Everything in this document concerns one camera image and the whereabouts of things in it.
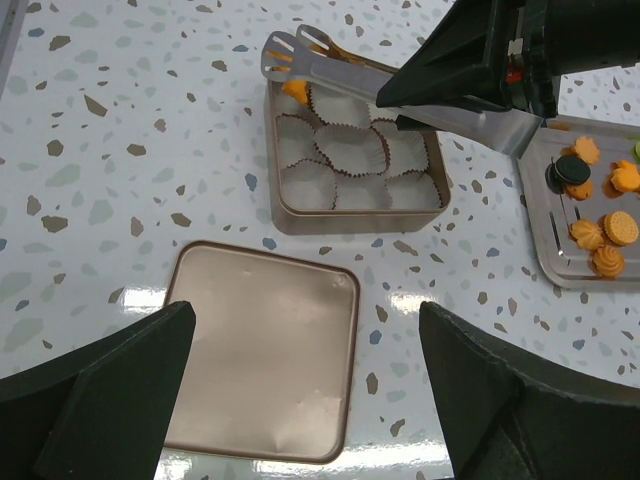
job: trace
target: speckled countertop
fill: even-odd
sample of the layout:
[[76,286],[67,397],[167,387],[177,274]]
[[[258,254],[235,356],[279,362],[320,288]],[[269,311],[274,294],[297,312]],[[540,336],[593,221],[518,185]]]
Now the speckled countertop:
[[[422,300],[554,362],[640,384],[640,297],[553,288],[514,165],[477,144],[442,136],[453,201],[421,232],[296,238],[272,225],[267,35],[305,22],[400,64],[449,3],[32,3],[0,103],[0,377],[157,309],[179,250],[211,239],[360,278],[347,446],[324,467],[166,451],[158,480],[450,474],[417,339]],[[565,114],[640,124],[640,68],[565,78],[561,98]]]

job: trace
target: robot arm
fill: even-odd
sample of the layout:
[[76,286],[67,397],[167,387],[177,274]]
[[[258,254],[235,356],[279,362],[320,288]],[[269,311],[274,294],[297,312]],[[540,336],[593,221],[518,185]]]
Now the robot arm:
[[379,107],[558,112],[560,77],[640,61],[640,0],[457,0]]

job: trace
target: white paper liner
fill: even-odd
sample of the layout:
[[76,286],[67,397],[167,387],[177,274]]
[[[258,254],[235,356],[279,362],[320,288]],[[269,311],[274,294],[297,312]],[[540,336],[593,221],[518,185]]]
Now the white paper liner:
[[367,128],[371,122],[365,102],[315,83],[309,84],[309,105],[324,123]]
[[375,130],[326,125],[316,130],[315,141],[320,153],[338,172],[357,177],[387,170],[383,140]]
[[296,210],[331,210],[336,199],[335,173],[327,165],[301,160],[280,170],[282,198]]
[[400,131],[395,123],[389,121],[373,122],[372,127],[382,135],[389,148],[389,177],[427,170],[429,154],[419,132]]
[[347,177],[336,174],[336,210],[388,210],[391,197],[379,175]]
[[307,158],[319,160],[313,127],[299,117],[280,116],[278,122],[278,159],[280,168],[290,167]]
[[391,110],[386,108],[378,108],[373,103],[369,103],[367,106],[369,107],[369,118],[372,122],[375,122],[376,120],[395,121],[395,119],[398,118],[397,113],[393,113]]
[[442,206],[433,179],[426,173],[413,172],[387,180],[394,210],[434,210]]
[[302,105],[295,98],[282,91],[281,83],[276,84],[274,90],[274,110],[276,117],[280,115],[293,115],[303,118],[314,128],[322,125],[322,122],[310,107]]

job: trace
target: orange snack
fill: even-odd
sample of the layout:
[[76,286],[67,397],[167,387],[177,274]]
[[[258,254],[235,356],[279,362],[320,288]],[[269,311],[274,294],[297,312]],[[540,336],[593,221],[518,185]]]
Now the orange snack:
[[624,270],[624,257],[617,248],[605,245],[593,254],[593,264],[603,276],[613,278]]
[[604,244],[602,229],[586,218],[572,223],[569,231],[578,246],[584,250],[593,251]]
[[604,231],[613,243],[621,246],[631,245],[638,240],[638,224],[622,210],[604,217]]
[[611,184],[619,192],[633,192],[640,188],[640,173],[633,163],[620,160],[611,175]]
[[567,195],[578,201],[586,200],[593,195],[593,182],[591,179],[584,182],[582,185],[566,185],[565,190]]
[[295,98],[302,105],[309,105],[306,80],[289,80],[282,84],[282,91]]
[[618,160],[616,165],[618,168],[628,168],[629,170],[638,171],[635,163],[631,163],[629,160]]
[[593,138],[578,138],[576,143],[573,144],[573,151],[589,165],[593,165],[600,160],[600,150],[596,146],[596,142],[593,141]]

